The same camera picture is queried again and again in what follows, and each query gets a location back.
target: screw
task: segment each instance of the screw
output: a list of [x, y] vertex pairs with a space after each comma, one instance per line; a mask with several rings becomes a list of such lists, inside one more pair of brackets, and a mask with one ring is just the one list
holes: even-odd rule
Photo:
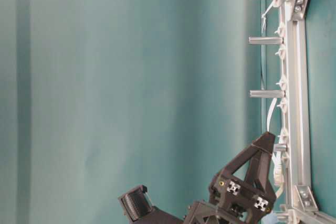
[[310, 207], [310, 201], [306, 200], [304, 203], [306, 207]]
[[308, 198], [308, 194], [306, 191], [300, 191], [300, 195], [303, 199], [307, 199]]
[[299, 13], [300, 11], [302, 11], [301, 6], [299, 6], [299, 5], [295, 6], [294, 11], [295, 11], [296, 13]]
[[296, 0], [296, 3], [297, 3], [298, 5], [302, 5], [302, 4], [304, 3], [304, 1], [305, 1], [305, 0]]

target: black 3d-printed part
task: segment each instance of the black 3d-printed part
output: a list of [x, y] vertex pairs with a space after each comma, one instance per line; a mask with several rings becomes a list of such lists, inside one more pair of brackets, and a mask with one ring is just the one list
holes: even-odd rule
[[[152, 207], [138, 186], [119, 197], [130, 224], [257, 224], [273, 209], [276, 195], [268, 180], [275, 136], [265, 132], [220, 170], [209, 185], [209, 203], [195, 201], [184, 221]], [[245, 179], [234, 173], [249, 162]]]
[[[210, 183], [209, 203], [234, 216], [232, 223], [240, 223], [246, 213], [243, 223], [256, 224], [273, 209], [276, 195], [268, 173], [274, 140], [273, 134], [264, 133], [219, 171]], [[248, 161], [245, 179], [234, 176], [234, 172]]]
[[152, 211], [144, 194], [146, 192], [145, 186], [138, 186], [119, 197], [120, 204], [130, 220], [136, 221]]

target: black plastic mount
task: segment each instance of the black plastic mount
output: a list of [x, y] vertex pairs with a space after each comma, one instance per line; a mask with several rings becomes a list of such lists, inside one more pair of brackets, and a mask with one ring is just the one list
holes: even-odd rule
[[[268, 179], [275, 136], [265, 132], [212, 179], [209, 203], [195, 201], [182, 221], [155, 206], [138, 186], [119, 197], [131, 224], [257, 224], [271, 212], [276, 195]], [[249, 162], [245, 179], [234, 173]]]

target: teal backdrop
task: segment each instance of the teal backdrop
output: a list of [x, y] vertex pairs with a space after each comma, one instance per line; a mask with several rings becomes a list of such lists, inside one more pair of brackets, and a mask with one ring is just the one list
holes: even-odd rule
[[260, 3], [0, 0], [0, 223], [182, 217], [261, 133]]

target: metal rod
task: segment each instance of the metal rod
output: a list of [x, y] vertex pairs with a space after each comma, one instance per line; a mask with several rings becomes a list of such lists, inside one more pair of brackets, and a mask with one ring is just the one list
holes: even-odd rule
[[283, 38], [280, 37], [249, 37], [250, 45], [281, 45]]
[[284, 96], [283, 90], [250, 90], [252, 98], [282, 98]]

